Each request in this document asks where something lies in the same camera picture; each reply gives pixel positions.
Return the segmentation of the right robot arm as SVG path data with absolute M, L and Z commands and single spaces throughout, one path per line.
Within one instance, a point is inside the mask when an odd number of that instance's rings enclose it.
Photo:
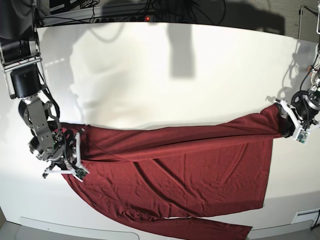
M 20 99 L 19 114 L 33 138 L 30 151 L 50 162 L 43 177 L 57 173 L 79 181 L 89 174 L 85 157 L 98 162 L 142 162 L 196 154 L 204 151 L 287 137 L 292 124 L 282 117 L 285 101 L 277 101 L 260 113 L 228 123 L 205 126 L 165 127 L 155 130 L 111 130 L 60 122 L 56 101 L 40 79 L 39 37 L 32 26 L 21 31 L 0 31 L 1 65 L 11 99 Z

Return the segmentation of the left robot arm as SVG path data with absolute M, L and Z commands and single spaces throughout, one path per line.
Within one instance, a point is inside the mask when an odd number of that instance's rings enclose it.
M 297 74 L 290 79 L 292 86 L 283 87 L 275 98 L 289 137 L 294 131 L 310 132 L 320 127 L 315 120 L 320 113 L 320 44 L 307 45 L 306 40 L 299 38 L 292 57 L 285 75 L 294 70 Z

